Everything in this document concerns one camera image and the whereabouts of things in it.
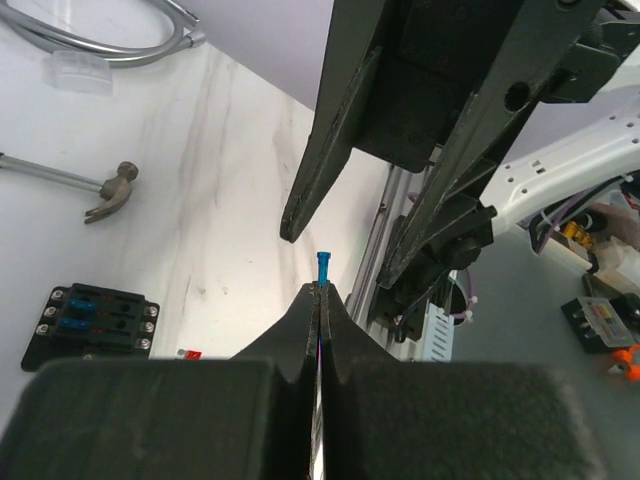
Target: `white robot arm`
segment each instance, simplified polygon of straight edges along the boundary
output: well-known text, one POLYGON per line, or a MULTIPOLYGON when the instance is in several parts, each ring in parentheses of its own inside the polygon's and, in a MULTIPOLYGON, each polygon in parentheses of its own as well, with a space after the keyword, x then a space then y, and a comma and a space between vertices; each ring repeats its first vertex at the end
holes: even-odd
POLYGON ((640 170, 640 95, 594 124, 503 164, 480 201, 493 206, 493 234, 559 200, 640 170))

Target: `hammer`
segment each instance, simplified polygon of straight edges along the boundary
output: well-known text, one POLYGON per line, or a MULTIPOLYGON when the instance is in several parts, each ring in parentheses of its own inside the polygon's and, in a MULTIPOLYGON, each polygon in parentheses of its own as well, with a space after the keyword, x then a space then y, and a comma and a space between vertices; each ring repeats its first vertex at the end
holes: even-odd
POLYGON ((0 168, 26 173, 34 177, 82 188, 100 194, 106 200, 104 204, 85 213, 84 223, 93 223, 117 212, 129 200, 133 185, 131 182, 138 176, 138 167, 131 162, 122 162, 118 166, 118 175, 102 183, 91 178, 81 177, 73 173, 63 172, 55 168, 45 167, 18 158, 8 157, 0 153, 0 168))

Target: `blue plastic part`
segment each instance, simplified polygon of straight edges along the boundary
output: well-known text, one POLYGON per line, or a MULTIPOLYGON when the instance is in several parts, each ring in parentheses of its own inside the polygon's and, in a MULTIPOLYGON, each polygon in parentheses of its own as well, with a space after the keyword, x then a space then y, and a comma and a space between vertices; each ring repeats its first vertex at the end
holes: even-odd
POLYGON ((330 258, 331 258, 331 253, 318 252, 318 285, 320 286, 324 286, 327 284, 330 258))
POLYGON ((96 311, 96 304, 93 302, 85 302, 83 300, 69 300, 68 304, 71 310, 78 312, 93 313, 96 311))
POLYGON ((61 318, 58 321, 59 327, 68 328, 69 330, 89 330, 91 322, 88 320, 76 320, 75 318, 61 318))

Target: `metal tube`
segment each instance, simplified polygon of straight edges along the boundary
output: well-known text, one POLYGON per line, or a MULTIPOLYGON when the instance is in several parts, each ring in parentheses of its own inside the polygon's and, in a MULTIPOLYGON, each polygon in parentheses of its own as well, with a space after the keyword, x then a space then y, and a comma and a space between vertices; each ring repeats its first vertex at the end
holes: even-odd
POLYGON ((74 35, 22 13, 10 6, 8 0, 0 0, 0 20, 7 23, 25 40, 47 52, 53 53, 56 50, 87 52, 104 58, 112 68, 147 65, 167 55, 204 43, 203 34, 199 30, 194 30, 198 17, 193 13, 173 0, 149 1, 169 17, 173 25, 169 39, 155 47, 120 47, 74 35), (185 34, 183 28, 185 25, 191 30, 190 33, 185 34))
POLYGON ((55 168, 45 167, 36 163, 27 162, 18 158, 0 156, 0 168, 26 173, 33 177, 51 180, 52 182, 63 183, 71 187, 81 188, 90 192, 100 193, 103 182, 91 178, 82 177, 73 173, 63 172, 55 168))

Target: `blue pin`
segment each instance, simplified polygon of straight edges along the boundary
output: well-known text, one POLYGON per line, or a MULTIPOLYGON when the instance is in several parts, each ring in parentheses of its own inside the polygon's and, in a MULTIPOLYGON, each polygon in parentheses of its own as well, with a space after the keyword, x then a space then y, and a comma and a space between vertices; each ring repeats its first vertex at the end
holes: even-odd
POLYGON ((331 253, 318 252, 318 285, 320 285, 321 287, 327 284, 330 258, 331 253))

